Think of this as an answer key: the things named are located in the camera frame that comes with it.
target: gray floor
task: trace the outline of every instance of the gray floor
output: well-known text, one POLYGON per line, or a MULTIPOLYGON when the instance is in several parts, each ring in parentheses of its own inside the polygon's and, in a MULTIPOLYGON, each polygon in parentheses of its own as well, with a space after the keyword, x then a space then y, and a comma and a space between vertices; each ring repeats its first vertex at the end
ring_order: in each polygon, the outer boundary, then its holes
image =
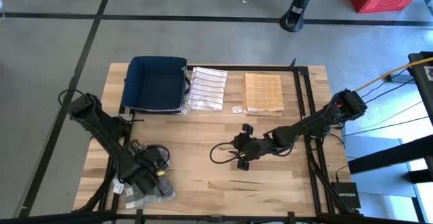
MULTIPOLYGON (((3 0, 3 11, 95 14, 100 1, 3 0)), ((290 1, 109 0, 105 14, 277 18, 290 1)), ((424 0, 414 0, 402 12, 382 14, 357 14, 349 0, 313 0, 305 17, 433 20, 424 0)), ((0 108, 6 115, 0 127, 0 218, 17 213, 59 109, 57 94, 68 85, 90 26, 91 20, 6 18, 0 22, 0 91, 4 94, 0 108)), ((101 95, 112 62, 130 62, 137 55, 177 55, 190 63, 288 64, 297 58, 299 64, 324 64, 335 93, 356 89, 407 63, 409 53, 431 51, 432 45, 433 28, 420 27, 305 25, 294 34, 276 24, 103 20, 78 89, 101 95)), ((418 100, 416 88, 405 86, 369 104, 368 113, 348 123, 346 132, 379 122, 418 100), (380 107, 385 112, 379 114, 380 107)), ((421 109, 406 117, 423 113, 421 109)), ((427 121, 413 125, 409 136, 402 136, 398 127, 365 135, 410 141, 432 132, 427 121)), ((66 119, 32 215, 71 210, 88 143, 89 134, 66 119)), ((371 215, 391 218, 387 212, 371 215)))

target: red crate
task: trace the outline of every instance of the red crate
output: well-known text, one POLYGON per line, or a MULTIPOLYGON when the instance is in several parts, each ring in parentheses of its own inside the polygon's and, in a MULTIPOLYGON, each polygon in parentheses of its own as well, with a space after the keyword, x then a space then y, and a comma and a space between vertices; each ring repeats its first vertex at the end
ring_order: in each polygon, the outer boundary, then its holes
POLYGON ((412 0, 350 0, 352 5, 360 14, 375 12, 401 11, 412 2, 412 0))

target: wooden table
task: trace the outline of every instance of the wooden table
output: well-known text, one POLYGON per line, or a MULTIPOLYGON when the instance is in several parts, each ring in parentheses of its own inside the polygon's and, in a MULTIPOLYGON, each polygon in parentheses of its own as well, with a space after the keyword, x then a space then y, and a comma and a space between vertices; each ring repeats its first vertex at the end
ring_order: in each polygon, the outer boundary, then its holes
MULTIPOLYGON (((110 66, 101 99, 108 114, 118 113, 127 68, 128 64, 110 66)), ((309 66, 309 71, 315 105, 321 108, 331 99, 325 66, 309 66)), ((209 160, 211 147, 231 141, 242 130, 243 123, 254 127, 255 137, 262 137, 266 131, 300 120, 293 72, 266 72, 281 75, 285 106, 282 117, 233 114, 231 108, 242 105, 244 73, 229 71, 223 111, 193 110, 187 116, 135 114, 135 119, 145 121, 134 122, 131 139, 138 139, 141 143, 160 143, 170 150, 172 164, 167 174, 177 193, 177 197, 170 202, 150 205, 144 214, 284 217, 288 211, 293 211, 297 217, 315 216, 302 137, 289 156, 263 156, 250 163, 249 171, 238 170, 236 161, 214 164, 209 160)), ((303 79, 301 87, 308 115, 303 79)), ((332 133, 341 136, 339 131, 332 133)), ((335 137, 327 137, 323 148, 329 178, 335 181, 336 170, 347 165, 343 145, 335 137)), ((219 147, 214 152, 215 160, 231 157, 228 151, 232 149, 227 145, 219 147)), ((91 140, 74 208, 84 205, 99 187, 104 179, 107 160, 106 152, 96 140, 91 140)), ((339 171, 338 176, 341 181, 350 181, 347 167, 339 171)), ((326 212, 324 191, 319 180, 318 185, 322 211, 326 212)), ((118 213, 135 214, 135 211, 126 210, 120 197, 118 213)))

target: sticker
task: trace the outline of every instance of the sticker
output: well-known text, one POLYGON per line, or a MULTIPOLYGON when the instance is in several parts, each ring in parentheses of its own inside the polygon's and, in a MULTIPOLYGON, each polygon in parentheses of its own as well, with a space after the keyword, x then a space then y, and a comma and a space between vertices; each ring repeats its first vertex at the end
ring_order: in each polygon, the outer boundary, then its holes
POLYGON ((191 112, 191 110, 192 110, 192 107, 190 105, 183 105, 182 113, 184 115, 188 115, 189 112, 191 112))
POLYGON ((424 68, 426 69, 427 79, 433 81, 433 67, 424 66, 424 68))
POLYGON ((233 113, 242 113, 244 111, 244 109, 241 106, 234 106, 231 108, 231 111, 233 113))
POLYGON ((133 191, 133 188, 132 188, 132 187, 130 187, 130 188, 126 188, 126 189, 124 190, 124 192, 125 192, 125 194, 126 194, 127 196, 131 196, 131 195, 134 194, 134 191, 133 191))
POLYGON ((121 183, 117 178, 113 179, 113 192, 116 194, 121 194, 123 192, 124 184, 121 183))

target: blue bin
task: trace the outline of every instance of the blue bin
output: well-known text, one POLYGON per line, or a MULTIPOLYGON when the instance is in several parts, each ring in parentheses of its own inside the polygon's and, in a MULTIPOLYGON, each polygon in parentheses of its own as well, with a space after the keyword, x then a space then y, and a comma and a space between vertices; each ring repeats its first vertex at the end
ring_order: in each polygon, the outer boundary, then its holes
POLYGON ((187 60, 176 57, 135 57, 128 67, 122 105, 142 113, 177 114, 189 92, 187 60))

